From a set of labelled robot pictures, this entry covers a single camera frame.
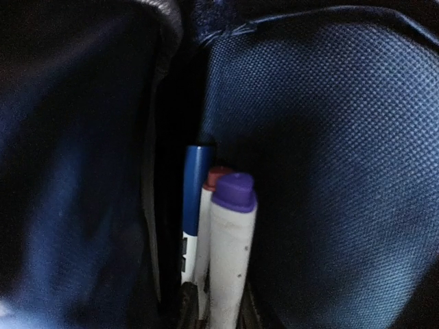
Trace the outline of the white marker blue cap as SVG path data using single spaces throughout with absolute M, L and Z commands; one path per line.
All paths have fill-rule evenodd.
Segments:
M 182 188 L 181 284 L 193 280 L 202 185 L 211 167 L 213 154 L 213 146 L 190 145 L 186 148 Z

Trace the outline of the white marker red cap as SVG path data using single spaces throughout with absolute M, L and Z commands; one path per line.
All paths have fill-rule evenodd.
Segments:
M 205 286 L 210 261 L 211 198 L 216 189 L 217 180 L 223 175 L 227 175 L 232 172 L 233 170 L 228 167 L 213 167 L 209 170 L 207 179 L 202 184 L 198 224 L 198 242 L 193 275 L 194 284 L 198 289 L 198 312 L 200 319 L 205 317 L 209 296 L 205 291 Z

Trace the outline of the white marker purple cap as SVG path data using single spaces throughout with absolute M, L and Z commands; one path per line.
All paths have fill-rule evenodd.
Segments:
M 254 225 L 257 195 L 248 173 L 221 177 L 211 198 L 210 328 L 236 328 Z

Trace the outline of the navy blue student backpack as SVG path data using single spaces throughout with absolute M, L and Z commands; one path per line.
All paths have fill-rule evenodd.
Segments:
M 2 1 L 1 327 L 193 327 L 193 144 L 255 180 L 241 328 L 438 327 L 437 1 Z

